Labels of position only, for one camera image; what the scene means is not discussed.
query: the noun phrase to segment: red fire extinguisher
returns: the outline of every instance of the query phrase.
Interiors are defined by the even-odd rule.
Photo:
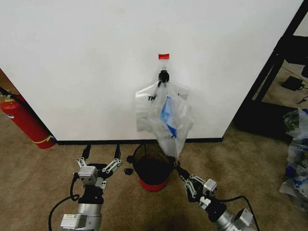
[[[27,105],[21,95],[15,95]],[[19,102],[7,98],[0,103],[1,110],[35,143],[39,148],[50,148],[55,144],[53,136],[42,126],[42,124]]]

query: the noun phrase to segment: plastic bag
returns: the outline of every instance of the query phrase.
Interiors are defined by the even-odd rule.
[[[284,117],[286,134],[293,136],[288,149],[287,180],[279,191],[293,197],[294,204],[308,212],[308,114],[298,109]]]
[[[193,113],[169,83],[163,83],[156,89],[156,99],[149,112],[149,124],[165,154],[178,159],[193,126]]]
[[[137,119],[137,131],[146,130],[153,132],[152,126],[149,124],[148,115],[151,109],[151,105],[156,98],[156,89],[159,81],[154,84],[143,88],[135,94],[136,102],[136,119]],[[168,83],[168,85],[180,96],[186,100],[189,94],[189,90],[186,87],[180,86],[174,83]]]
[[[286,134],[296,138],[308,138],[308,110],[298,109],[287,113],[284,117]]]
[[[137,130],[154,133],[164,153],[176,159],[193,126],[192,109],[185,101],[187,96],[186,88],[170,82],[157,82],[136,93]]]

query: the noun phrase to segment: metal robot arm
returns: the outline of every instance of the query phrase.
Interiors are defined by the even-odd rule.
[[[219,231],[254,231],[249,226],[253,220],[253,214],[243,208],[236,215],[227,210],[227,206],[215,198],[217,183],[190,175],[179,165],[175,167],[179,176],[184,181],[189,202],[197,202],[199,207],[205,210],[209,220],[216,225]]]
[[[115,159],[109,164],[86,163],[90,153],[90,145],[86,147],[77,163],[80,167],[78,173],[74,173],[76,179],[80,179],[85,189],[83,196],[78,200],[78,209],[75,214],[64,214],[61,227],[66,230],[98,231],[101,226],[103,204],[103,189],[106,188],[106,179],[120,167],[120,147],[117,145]]]

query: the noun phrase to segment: beige carpet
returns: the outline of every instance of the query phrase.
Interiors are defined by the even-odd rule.
[[[286,79],[282,71],[277,78]],[[282,89],[274,83],[265,101],[294,105],[302,95]],[[2,230],[45,231],[51,208],[69,195],[72,173],[78,171],[76,159],[85,146],[58,146],[40,150],[0,111],[0,224]],[[181,164],[190,173],[218,182],[218,198],[246,195],[255,211],[262,231],[304,231],[308,216],[300,212],[287,195],[278,192],[283,181],[287,158],[287,144],[271,138],[237,131],[232,125],[222,143],[190,143],[184,146]],[[216,228],[205,211],[189,203],[183,182],[176,172],[160,192],[147,192],[139,184],[138,176],[124,174],[130,167],[126,157],[137,145],[121,145],[124,164],[108,179],[104,190],[103,223],[101,230],[122,231],[187,231]],[[109,163],[115,145],[94,145],[90,162]],[[75,192],[82,193],[77,182]],[[228,203],[236,213],[244,201]],[[55,211],[53,230],[63,213],[75,213],[77,203],[64,202]]]

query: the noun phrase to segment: trash can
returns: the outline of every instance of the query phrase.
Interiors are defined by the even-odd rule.
[[[157,143],[139,145],[132,160],[141,186],[151,192],[162,190],[167,185],[174,162],[175,158],[166,156]]]

